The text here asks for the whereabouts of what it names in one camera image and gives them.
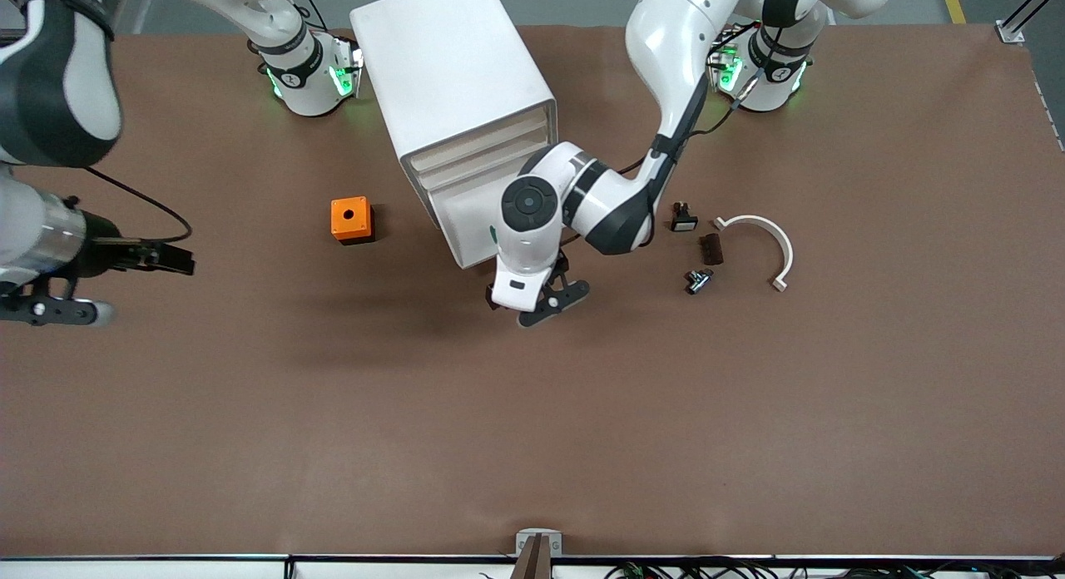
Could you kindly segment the white plastic drawer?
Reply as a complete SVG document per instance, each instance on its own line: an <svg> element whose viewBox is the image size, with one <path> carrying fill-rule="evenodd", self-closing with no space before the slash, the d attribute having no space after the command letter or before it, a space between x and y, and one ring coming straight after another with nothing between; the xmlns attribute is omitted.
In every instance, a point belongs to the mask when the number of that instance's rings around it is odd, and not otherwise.
<svg viewBox="0 0 1065 579"><path fill-rule="evenodd" d="M555 110L532 106L407 155L404 164L417 173L437 172L449 166L461 170L479 169L528 153L532 147L544 146L556 135Z"/></svg>
<svg viewBox="0 0 1065 579"><path fill-rule="evenodd" d="M469 269L495 257L496 245L489 226L498 222L503 189L517 178L518 171L520 167L514 173L498 173L482 180L456 182L440 191L426 191L438 226L460 268Z"/></svg>
<svg viewBox="0 0 1065 579"><path fill-rule="evenodd" d="M425 191L440 191L456 182L514 173L547 140L525 132L501 140L456 140L409 158L412 181Z"/></svg>

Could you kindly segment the white drawer cabinet housing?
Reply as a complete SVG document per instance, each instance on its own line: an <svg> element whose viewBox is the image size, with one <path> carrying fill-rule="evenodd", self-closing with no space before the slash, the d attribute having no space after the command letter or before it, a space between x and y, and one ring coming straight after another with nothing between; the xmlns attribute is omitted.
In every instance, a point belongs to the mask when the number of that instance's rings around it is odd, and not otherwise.
<svg viewBox="0 0 1065 579"><path fill-rule="evenodd" d="M404 158L557 102L501 0L376 0L349 19L389 139Z"/></svg>

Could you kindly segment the orange box with round hole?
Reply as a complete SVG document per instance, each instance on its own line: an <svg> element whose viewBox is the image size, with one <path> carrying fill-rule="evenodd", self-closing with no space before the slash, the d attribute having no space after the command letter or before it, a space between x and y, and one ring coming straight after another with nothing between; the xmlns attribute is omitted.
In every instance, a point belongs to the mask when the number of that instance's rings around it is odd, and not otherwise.
<svg viewBox="0 0 1065 579"><path fill-rule="evenodd" d="M375 209L368 197L358 195L330 203L330 233L341 245L376 241Z"/></svg>

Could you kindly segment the large table cover mat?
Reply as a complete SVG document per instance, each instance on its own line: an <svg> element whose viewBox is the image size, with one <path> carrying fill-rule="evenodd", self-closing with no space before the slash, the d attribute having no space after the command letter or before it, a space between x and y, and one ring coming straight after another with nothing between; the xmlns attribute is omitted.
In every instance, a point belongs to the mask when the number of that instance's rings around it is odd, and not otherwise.
<svg viewBox="0 0 1065 579"><path fill-rule="evenodd" d="M648 248L567 247L590 295L529 329L456 266L375 102L293 116L237 36L111 59L102 170L186 216L196 275L80 284L104 328L0 324L0 555L496 553L532 527L1065 552L1065 153L990 28L830 27L787 107L688 143ZM376 241L341 245L358 195ZM714 226L738 215L791 238L787 291L772 235Z"/></svg>

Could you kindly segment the white curved plastic clip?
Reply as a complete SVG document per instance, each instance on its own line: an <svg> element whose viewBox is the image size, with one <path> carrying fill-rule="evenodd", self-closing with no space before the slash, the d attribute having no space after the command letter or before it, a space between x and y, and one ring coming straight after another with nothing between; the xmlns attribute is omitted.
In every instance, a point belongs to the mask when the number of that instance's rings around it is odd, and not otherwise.
<svg viewBox="0 0 1065 579"><path fill-rule="evenodd" d="M772 287L777 292L784 292L788 288L787 276L794 268L794 245L792 245L791 238L783 230L782 226L775 224L774 221L765 218L760 215L738 215L732 216L730 219L724 219L722 216L717 216L714 219L714 226L718 230L726 230L733 226L738 226L741 224L749 224L758 229L764 230L769 235L777 242L780 247L780 252L782 252L782 268L776 272L776 276L771 280Z"/></svg>

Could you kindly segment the grey metal mount bracket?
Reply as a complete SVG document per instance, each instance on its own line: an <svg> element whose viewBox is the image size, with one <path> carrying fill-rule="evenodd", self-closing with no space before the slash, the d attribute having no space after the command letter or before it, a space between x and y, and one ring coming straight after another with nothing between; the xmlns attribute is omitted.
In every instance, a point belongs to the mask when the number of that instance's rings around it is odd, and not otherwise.
<svg viewBox="0 0 1065 579"><path fill-rule="evenodd" d="M547 552L550 557L562 557L563 552L563 539L562 533L555 529L548 528L525 528L517 532L517 552L514 556L520 557L522 549L528 544L528 542L535 542L539 537L539 550L540 552Z"/></svg>

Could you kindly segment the brown narrow post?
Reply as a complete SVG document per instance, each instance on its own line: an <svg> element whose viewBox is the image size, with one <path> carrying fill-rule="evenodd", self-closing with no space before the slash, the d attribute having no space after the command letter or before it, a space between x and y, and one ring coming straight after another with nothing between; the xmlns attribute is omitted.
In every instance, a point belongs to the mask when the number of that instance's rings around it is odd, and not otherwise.
<svg viewBox="0 0 1065 579"><path fill-rule="evenodd" d="M552 578L552 558L547 552L540 552L539 537L530 541L517 557L509 579L554 579Z"/></svg>

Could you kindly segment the grey aluminium frame profile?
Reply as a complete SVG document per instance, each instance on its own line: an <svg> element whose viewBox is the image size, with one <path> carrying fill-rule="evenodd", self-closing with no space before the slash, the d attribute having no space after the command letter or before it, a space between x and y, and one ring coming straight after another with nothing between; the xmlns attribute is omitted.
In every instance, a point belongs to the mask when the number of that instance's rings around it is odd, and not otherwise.
<svg viewBox="0 0 1065 579"><path fill-rule="evenodd" d="M1051 0L1023 0L1005 19L997 19L996 31L1000 40L1005 44L1022 44L1026 42L1023 29L1028 22L1039 14Z"/></svg>

